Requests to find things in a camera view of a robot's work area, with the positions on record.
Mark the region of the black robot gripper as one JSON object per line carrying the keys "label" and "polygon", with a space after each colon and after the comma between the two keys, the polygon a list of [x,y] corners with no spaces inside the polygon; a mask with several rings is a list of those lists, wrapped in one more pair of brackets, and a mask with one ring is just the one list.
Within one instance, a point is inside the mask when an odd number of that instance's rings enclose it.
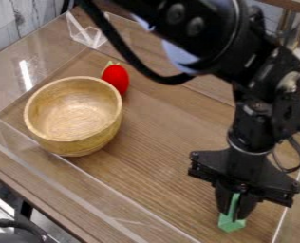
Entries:
{"label": "black robot gripper", "polygon": [[291,206],[300,182],[271,164],[266,153],[247,154],[228,147],[219,151],[191,151],[188,158],[187,174],[211,184],[222,214],[228,213],[234,194],[240,194],[238,219],[244,219],[263,200]]}

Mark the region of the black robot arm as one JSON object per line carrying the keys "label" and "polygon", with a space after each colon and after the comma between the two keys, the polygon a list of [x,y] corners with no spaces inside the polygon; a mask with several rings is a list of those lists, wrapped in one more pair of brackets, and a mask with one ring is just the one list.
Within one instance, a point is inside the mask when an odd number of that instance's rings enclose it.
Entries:
{"label": "black robot arm", "polygon": [[211,74],[232,87],[228,146],[190,154],[190,176],[214,188],[216,208],[246,218],[258,203],[290,206],[300,182],[270,158],[300,133],[300,58],[266,33],[262,11],[243,0],[112,0],[162,39],[179,74],[162,76],[142,62],[93,0],[76,0],[115,50],[154,82],[183,84]]}

